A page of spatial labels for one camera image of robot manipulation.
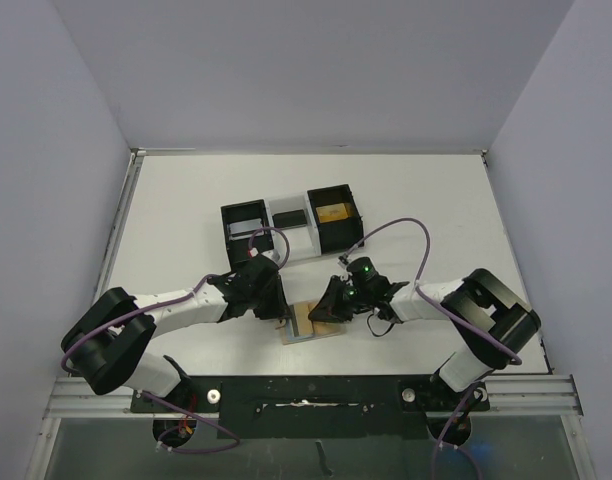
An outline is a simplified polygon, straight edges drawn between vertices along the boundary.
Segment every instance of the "metal frame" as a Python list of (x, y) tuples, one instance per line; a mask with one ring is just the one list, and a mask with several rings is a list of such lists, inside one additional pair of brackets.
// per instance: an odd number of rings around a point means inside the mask
[(573, 455), (573, 462), (577, 469), (579, 480), (596, 480), (593, 461), (590, 457), (586, 436), (582, 431), (582, 423), (577, 415), (562, 416), (562, 424), (568, 439), (570, 453)]
[[(99, 298), (109, 283), (122, 233), (128, 218), (131, 201), (139, 179), (141, 166), (146, 156), (177, 156), (223, 154), (235, 152), (203, 152), (195, 149), (133, 149), (122, 187), (119, 205), (104, 254), (93, 302)], [(437, 152), (369, 151), (331, 146), (312, 151), (285, 149), (282, 151), (236, 152), (240, 154), (423, 154)], [(460, 152), (484, 154), (482, 150)], [(535, 416), (559, 415), (580, 480), (595, 480), (595, 474), (579, 416), (583, 414), (572, 376), (565, 375), (493, 375), (486, 380), (491, 410), (473, 412), (477, 416)], [(83, 379), (57, 378), (43, 418), (38, 440), (33, 451), (26, 480), (43, 480), (48, 470), (55, 437), (62, 418), (175, 418), (178, 414), (134, 414), (130, 412), (132, 390), (122, 387), (105, 396), (96, 396)], [(206, 414), (217, 418), (218, 414)]]
[[(577, 416), (582, 411), (572, 376), (493, 375), (485, 383), (491, 409), (474, 411), (471, 416)], [(82, 378), (58, 378), (44, 417), (166, 419), (181, 416), (176, 413), (131, 413), (132, 396), (133, 391), (128, 387), (97, 396)], [(219, 414), (202, 413), (202, 416), (218, 418)]]
[(99, 279), (97, 280), (97, 285), (93, 294), (93, 302), (91, 303), (94, 303), (108, 288), (108, 282), (113, 272), (117, 250), (119, 249), (122, 234), (124, 233), (124, 225), (126, 225), (128, 211), (130, 210), (130, 204), (133, 200), (135, 188), (137, 187), (137, 180), (139, 179), (139, 172), (141, 171), (143, 161), (143, 156), (138, 155), (138, 152), (135, 150), (131, 151), (128, 170), (126, 171), (122, 192), (119, 197), (119, 204), (117, 205), (117, 212), (115, 212), (115, 218), (113, 219), (110, 236), (108, 237), (106, 251), (104, 252), (104, 259), (102, 260), (102, 267), (99, 272)]
[(265, 147), (256, 149), (215, 149), (195, 148), (137, 148), (138, 157), (175, 157), (180, 155), (483, 155), (481, 148), (444, 150), (411, 150), (410, 148), (367, 148), (351, 145), (326, 145), (321, 147)]

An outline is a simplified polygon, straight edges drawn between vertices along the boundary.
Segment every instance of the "screw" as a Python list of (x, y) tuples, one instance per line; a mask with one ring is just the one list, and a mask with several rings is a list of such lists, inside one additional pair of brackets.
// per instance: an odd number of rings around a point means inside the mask
[(486, 391), (486, 389), (479, 387), (477, 390), (475, 390), (475, 398), (476, 399), (482, 399), (482, 402), (485, 402), (486, 400), (488, 400), (488, 392)]
[(206, 395), (206, 398), (208, 399), (208, 403), (210, 403), (211, 405), (215, 405), (219, 403), (221, 394), (219, 393), (219, 390), (212, 389), (208, 391), (208, 395)]
[(406, 388), (402, 392), (402, 398), (406, 403), (413, 403), (415, 401), (415, 390), (412, 388)]

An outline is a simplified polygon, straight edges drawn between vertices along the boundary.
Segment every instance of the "yellow object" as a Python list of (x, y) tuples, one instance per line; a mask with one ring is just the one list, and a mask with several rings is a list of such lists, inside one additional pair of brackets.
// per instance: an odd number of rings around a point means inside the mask
[(351, 206), (348, 203), (336, 203), (335, 205), (317, 207), (316, 210), (321, 223), (336, 222), (350, 217)]
[[(346, 331), (341, 323), (324, 323), (313, 322), (308, 319), (308, 314), (317, 305), (316, 301), (300, 302), (293, 305), (295, 312), (295, 322), (288, 320), (283, 325), (277, 327), (280, 330), (280, 337), (284, 345), (305, 342), (308, 340), (317, 340), (318, 338), (330, 337), (333, 335), (341, 335)], [(297, 332), (287, 334), (287, 330), (291, 331), (297, 327)]]

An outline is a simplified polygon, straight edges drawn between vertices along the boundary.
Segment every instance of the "white table surface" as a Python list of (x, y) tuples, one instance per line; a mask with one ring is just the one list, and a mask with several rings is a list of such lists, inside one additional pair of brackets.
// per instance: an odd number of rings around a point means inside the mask
[[(121, 238), (109, 287), (158, 293), (194, 285), (229, 270), (220, 207), (348, 183), (365, 232), (413, 216), (432, 239), (424, 281), (491, 270), (525, 298), (519, 272), (477, 155), (195, 155), (146, 157)], [(369, 255), (391, 281), (412, 280), (424, 250), (413, 224), (377, 234)], [(288, 265), (282, 279), (289, 303), (321, 297), (340, 274), (336, 256)], [(372, 322), (375, 330), (387, 326)], [(148, 351), (168, 354), (191, 375), (385, 375), (434, 372), (461, 344), (446, 321), (397, 325), (374, 338), (365, 316), (345, 334), (282, 345), (276, 322), (252, 314), (196, 325), (158, 337)], [(547, 373), (538, 338), (524, 361), (504, 373)]]

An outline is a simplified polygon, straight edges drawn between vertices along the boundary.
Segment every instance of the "white robotic arm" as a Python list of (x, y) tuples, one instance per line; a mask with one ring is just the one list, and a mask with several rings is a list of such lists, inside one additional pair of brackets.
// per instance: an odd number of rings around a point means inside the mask
[(148, 342), (249, 309), (261, 319), (284, 318), (289, 310), (278, 271), (273, 260), (257, 255), (239, 271), (205, 277), (194, 289), (135, 296), (110, 289), (62, 340), (62, 366), (68, 369), (69, 360), (98, 395), (126, 385), (166, 397), (185, 374), (171, 358), (145, 352)]
[(537, 314), (488, 270), (446, 283), (391, 283), (368, 257), (346, 265), (349, 278), (331, 277), (311, 320), (349, 321), (372, 312), (397, 324), (414, 320), (451, 320), (464, 345), (436, 375), (461, 392), (493, 370), (516, 362), (517, 353), (539, 330)]

